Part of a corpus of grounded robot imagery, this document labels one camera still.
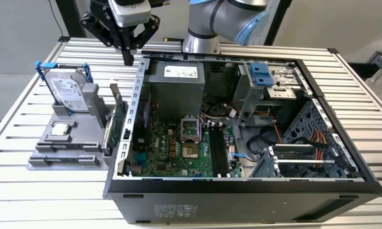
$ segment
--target small chip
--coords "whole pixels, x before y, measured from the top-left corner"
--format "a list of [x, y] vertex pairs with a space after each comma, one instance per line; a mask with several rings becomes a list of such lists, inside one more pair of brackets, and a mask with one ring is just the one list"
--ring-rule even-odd
[[183, 155], [183, 158], [198, 158], [198, 145], [191, 144], [191, 143], [183, 144], [182, 155]]
[[142, 166], [134, 166], [132, 172], [135, 175], [142, 175]]
[[158, 170], [166, 170], [167, 169], [167, 165], [158, 165]]
[[51, 135], [53, 136], [64, 136], [68, 134], [71, 129], [69, 124], [65, 123], [56, 123], [51, 130]]

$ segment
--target white wall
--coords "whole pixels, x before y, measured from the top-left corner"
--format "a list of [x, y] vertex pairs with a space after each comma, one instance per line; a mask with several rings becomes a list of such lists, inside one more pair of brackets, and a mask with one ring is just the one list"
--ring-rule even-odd
[[[55, 15], [68, 35], [56, 2]], [[33, 63], [44, 60], [60, 31], [47, 0], [0, 0], [0, 73], [33, 73]]]
[[337, 48], [346, 56], [381, 33], [382, 0], [293, 0], [274, 45]]

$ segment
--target perforated metal panel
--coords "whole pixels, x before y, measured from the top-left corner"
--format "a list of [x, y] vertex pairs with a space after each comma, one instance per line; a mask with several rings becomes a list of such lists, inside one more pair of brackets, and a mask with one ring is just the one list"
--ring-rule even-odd
[[[326, 137], [327, 145], [331, 146], [331, 148], [339, 155], [345, 156], [346, 161], [358, 171], [357, 165], [342, 143], [339, 135], [331, 133], [334, 130], [331, 122], [326, 116], [326, 112], [323, 111], [323, 108], [321, 107], [321, 104], [317, 99], [311, 99], [310, 101], [307, 101], [298, 116], [291, 122], [289, 129], [283, 133], [283, 142], [290, 142], [298, 137], [306, 137], [307, 139], [310, 139], [315, 130], [322, 132]], [[338, 177], [343, 177], [345, 173], [347, 174], [349, 171], [343, 170], [342, 172], [339, 172]]]

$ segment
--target aluminum extrusion table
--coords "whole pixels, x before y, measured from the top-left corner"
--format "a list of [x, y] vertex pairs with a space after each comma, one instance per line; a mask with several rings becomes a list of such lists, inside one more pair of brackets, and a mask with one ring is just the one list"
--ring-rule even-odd
[[[144, 50], [180, 52], [179, 42], [150, 42]], [[347, 134], [382, 185], [382, 102], [339, 54], [327, 49], [222, 44], [224, 55], [303, 59]], [[117, 83], [129, 100], [136, 67], [95, 39], [59, 42], [47, 62], [91, 65], [99, 95]], [[28, 171], [25, 164], [53, 113], [52, 96], [37, 74], [0, 123], [0, 228], [123, 228], [128, 226], [111, 200], [101, 198], [107, 171]], [[160, 228], [382, 228], [382, 197], [322, 224], [143, 225]]]

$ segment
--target blue connector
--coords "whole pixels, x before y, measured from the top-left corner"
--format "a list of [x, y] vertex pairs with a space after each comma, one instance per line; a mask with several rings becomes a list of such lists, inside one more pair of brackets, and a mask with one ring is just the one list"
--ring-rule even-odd
[[139, 166], [146, 167], [147, 165], [147, 155], [146, 153], [135, 153], [135, 161]]
[[264, 63], [250, 63], [250, 75], [255, 86], [271, 87], [273, 86], [273, 76], [269, 72], [267, 65]]

